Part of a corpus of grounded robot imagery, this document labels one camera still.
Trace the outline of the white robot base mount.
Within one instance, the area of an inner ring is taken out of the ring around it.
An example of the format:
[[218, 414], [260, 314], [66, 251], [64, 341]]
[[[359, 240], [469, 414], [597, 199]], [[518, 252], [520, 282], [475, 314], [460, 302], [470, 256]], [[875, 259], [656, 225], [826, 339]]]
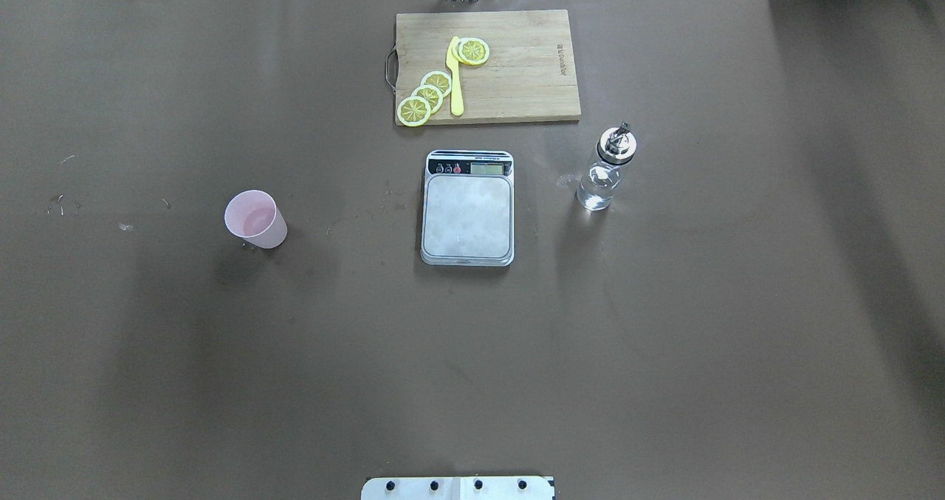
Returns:
[[548, 476], [395, 476], [368, 479], [361, 499], [556, 499]]

